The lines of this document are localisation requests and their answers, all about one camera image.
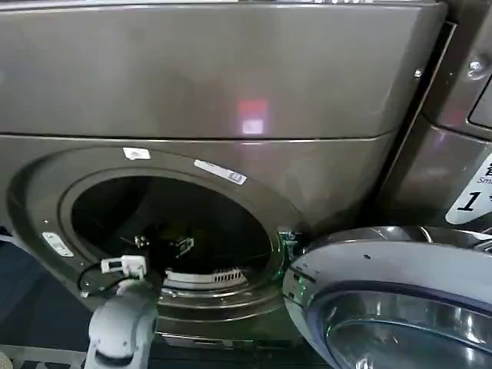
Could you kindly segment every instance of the open washer door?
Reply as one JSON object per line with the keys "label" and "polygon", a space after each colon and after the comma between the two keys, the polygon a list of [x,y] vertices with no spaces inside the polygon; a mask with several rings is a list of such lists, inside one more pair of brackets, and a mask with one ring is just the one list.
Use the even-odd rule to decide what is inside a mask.
{"label": "open washer door", "polygon": [[289,268],[292,321],[333,368],[492,367],[492,236],[359,228]]}

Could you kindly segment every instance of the robotic arm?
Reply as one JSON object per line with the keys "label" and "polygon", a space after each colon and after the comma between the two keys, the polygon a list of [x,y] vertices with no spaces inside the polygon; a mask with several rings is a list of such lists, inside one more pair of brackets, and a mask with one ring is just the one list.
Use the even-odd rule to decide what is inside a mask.
{"label": "robotic arm", "polygon": [[95,310],[89,324],[90,344],[84,368],[145,369],[158,321],[162,280],[157,283],[158,288],[145,280],[142,256],[103,260],[101,270],[123,271],[138,279],[120,282],[116,295]]}

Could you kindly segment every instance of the gray washing machine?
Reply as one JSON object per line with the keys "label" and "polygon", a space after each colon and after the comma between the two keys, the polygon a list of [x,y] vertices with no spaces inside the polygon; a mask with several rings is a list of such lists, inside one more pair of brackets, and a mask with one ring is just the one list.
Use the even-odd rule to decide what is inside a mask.
{"label": "gray washing machine", "polygon": [[145,232],[191,237],[178,263],[152,261],[175,276],[158,333],[295,341],[282,277],[303,242],[353,225],[445,12],[428,0],[2,2],[0,222],[75,294],[88,265]]}
{"label": "gray washing machine", "polygon": [[492,11],[479,2],[451,9],[440,63],[379,190],[376,221],[488,233]]}

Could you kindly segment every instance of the black wire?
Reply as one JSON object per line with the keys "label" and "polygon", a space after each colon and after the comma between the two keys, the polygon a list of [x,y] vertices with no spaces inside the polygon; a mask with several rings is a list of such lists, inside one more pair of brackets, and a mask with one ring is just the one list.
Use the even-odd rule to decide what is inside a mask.
{"label": "black wire", "polygon": [[93,297],[93,296],[96,296],[96,295],[99,295],[99,294],[104,294],[105,292],[108,292],[110,291],[112,288],[118,286],[118,284],[120,284],[121,282],[123,281],[127,281],[128,279],[135,279],[133,277],[123,277],[123,278],[119,278],[117,279],[116,281],[113,281],[111,282],[110,284],[108,284],[107,286],[103,287],[103,288],[99,288],[98,290],[95,290],[95,291],[86,291],[83,287],[82,287],[82,279],[84,278],[84,276],[89,272],[89,271],[95,271],[95,270],[98,270],[98,271],[101,271],[101,263],[95,263],[95,264],[92,264],[92,265],[89,265],[86,269],[84,269],[83,271],[81,271],[81,273],[78,275],[78,278],[77,278],[77,289],[80,291],[80,292],[87,292],[87,297]]}

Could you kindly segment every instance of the white sticker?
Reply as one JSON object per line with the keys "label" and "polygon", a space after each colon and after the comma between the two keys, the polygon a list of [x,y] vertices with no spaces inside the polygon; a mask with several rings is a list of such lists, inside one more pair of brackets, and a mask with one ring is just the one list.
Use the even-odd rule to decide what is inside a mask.
{"label": "white sticker", "polygon": [[446,221],[464,224],[492,212],[492,154],[482,163],[453,206]]}
{"label": "white sticker", "polygon": [[123,148],[127,159],[130,160],[148,160],[151,158],[151,152],[146,148]]}
{"label": "white sticker", "polygon": [[194,166],[203,169],[204,171],[207,171],[209,173],[212,173],[213,175],[217,175],[223,179],[234,182],[237,185],[244,184],[248,179],[248,177],[246,177],[245,175],[240,175],[235,171],[230,171],[229,169],[225,169],[223,167],[219,167],[218,165],[214,165],[202,160],[195,160]]}
{"label": "white sticker", "polygon": [[74,253],[63,243],[60,236],[53,232],[43,232],[43,238],[57,252],[57,254],[65,258],[73,258]]}

